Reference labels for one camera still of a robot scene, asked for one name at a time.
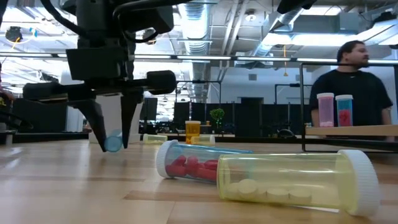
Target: blue bottle cap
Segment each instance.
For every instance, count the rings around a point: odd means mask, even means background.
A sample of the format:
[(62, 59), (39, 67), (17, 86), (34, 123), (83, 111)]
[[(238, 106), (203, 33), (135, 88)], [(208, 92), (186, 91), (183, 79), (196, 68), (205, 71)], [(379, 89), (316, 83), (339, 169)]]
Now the blue bottle cap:
[(122, 138), (117, 136), (109, 136), (105, 140), (105, 149), (108, 152), (118, 152), (122, 148)]

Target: table surface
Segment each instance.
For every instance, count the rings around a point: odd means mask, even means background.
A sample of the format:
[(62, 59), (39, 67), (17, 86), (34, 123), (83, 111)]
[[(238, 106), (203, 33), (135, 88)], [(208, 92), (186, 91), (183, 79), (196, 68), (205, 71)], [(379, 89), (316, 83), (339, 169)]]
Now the table surface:
[[(300, 152), (293, 144), (231, 144), (256, 152)], [(381, 209), (371, 218), (344, 212), (222, 201), (216, 186), (165, 180), (155, 169), (158, 146), (131, 144), (102, 153), (88, 141), (0, 147), (0, 217), (9, 224), (288, 224), (398, 223), (398, 156), (370, 155), (382, 190)], [(308, 145), (312, 150), (338, 150)]]

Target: wooden shelf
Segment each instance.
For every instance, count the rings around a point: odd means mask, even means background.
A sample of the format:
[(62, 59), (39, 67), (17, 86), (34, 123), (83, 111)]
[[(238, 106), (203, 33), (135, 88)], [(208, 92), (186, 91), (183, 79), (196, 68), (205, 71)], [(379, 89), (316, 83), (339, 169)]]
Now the wooden shelf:
[(316, 136), (398, 136), (398, 125), (306, 128), (305, 134)]

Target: green plant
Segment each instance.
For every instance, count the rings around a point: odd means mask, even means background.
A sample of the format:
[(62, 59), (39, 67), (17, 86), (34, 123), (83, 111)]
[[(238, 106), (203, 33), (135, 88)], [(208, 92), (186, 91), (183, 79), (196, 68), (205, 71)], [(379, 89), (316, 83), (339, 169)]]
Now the green plant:
[(224, 114), (225, 114), (225, 112), (221, 108), (214, 109), (214, 110), (210, 111), (210, 116), (216, 121), (217, 129), (218, 129), (218, 126), (221, 124), (221, 120), (223, 119)]

